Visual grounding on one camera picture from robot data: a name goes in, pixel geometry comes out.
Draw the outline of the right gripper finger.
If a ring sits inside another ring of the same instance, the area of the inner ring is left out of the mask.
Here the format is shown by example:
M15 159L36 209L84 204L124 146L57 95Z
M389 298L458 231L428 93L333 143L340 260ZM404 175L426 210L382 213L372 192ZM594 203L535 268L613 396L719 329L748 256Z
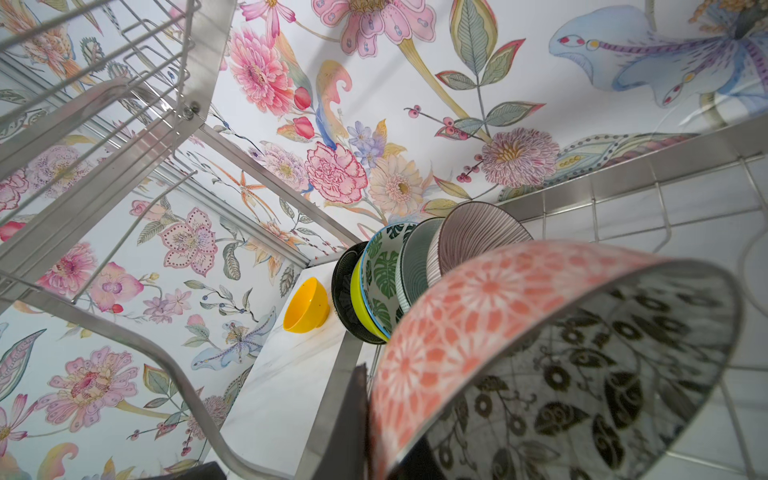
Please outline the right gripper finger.
M345 391L326 452L313 479L358 480L365 477L369 410L367 383L367 366L356 366Z

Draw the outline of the lime green plastic bowl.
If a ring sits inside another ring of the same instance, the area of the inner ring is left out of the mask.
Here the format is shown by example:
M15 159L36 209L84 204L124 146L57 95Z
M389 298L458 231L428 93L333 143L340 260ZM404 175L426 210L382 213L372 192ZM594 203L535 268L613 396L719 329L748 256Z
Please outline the lime green plastic bowl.
M360 276L360 260L357 260L354 266L354 269L352 271L352 276L350 280L350 297L351 302L353 306L353 310L360 321L360 323L363 325L363 327L374 337L376 337L378 340L383 341L386 343L388 341L388 338L386 335L376 326L375 322L373 321L372 317L368 313L368 310L365 306L363 295L362 295L362 287L361 287L361 276Z

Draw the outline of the black white patterned bowl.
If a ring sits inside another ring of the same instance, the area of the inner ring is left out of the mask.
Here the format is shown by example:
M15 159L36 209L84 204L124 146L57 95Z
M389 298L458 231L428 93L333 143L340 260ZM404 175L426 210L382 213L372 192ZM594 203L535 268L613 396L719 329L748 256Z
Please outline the black white patterned bowl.
M351 299L352 273L366 246L366 242L355 244L338 259L332 275L331 298L338 318L348 332L364 343L382 345L385 341L367 330L358 319Z

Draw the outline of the green leaf pattern bowl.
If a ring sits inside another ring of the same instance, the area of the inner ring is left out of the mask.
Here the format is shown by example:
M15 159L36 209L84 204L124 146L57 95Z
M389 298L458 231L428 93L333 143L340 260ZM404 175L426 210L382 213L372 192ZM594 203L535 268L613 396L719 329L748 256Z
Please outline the green leaf pattern bowl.
M360 258L360 280L364 305L373 324L388 341L402 317L397 297L397 266L404 242L416 223L401 222L388 225L369 240Z

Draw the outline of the pale green glass bowl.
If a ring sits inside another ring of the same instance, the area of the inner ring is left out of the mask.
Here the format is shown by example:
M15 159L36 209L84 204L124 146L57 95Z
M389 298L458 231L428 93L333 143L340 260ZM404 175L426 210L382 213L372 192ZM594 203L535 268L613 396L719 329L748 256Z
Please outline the pale green glass bowl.
M443 217L430 218L410 225L406 231L395 271L396 294L403 313L407 313L429 288L427 262L430 245L443 221Z

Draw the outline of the speckled dark patterned bowl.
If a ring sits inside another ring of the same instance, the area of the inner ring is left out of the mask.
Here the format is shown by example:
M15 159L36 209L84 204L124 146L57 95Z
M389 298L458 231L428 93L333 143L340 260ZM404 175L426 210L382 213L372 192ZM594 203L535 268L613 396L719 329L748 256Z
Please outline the speckled dark patterned bowl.
M373 479L639 479L688 430L743 321L734 276L575 241L485 253L402 319L376 371Z

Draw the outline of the purple striped glass bowl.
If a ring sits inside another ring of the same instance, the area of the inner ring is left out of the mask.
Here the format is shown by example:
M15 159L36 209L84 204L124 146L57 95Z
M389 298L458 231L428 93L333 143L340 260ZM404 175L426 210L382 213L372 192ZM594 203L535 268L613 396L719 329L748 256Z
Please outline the purple striped glass bowl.
M528 230L502 208L485 202L461 204L445 217L432 238L426 263L428 286L475 257L532 240Z

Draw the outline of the silver two-tier dish rack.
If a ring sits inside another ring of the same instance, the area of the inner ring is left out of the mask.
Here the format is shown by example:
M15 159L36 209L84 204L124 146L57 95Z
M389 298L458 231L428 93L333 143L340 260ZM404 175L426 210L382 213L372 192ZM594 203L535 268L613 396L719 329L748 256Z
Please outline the silver two-tier dish rack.
M508 208L535 239L720 265L729 368L654 479L767 475L763 1L5 1L1 475L142 479L226 442L309 478L336 373L283 318L351 245Z

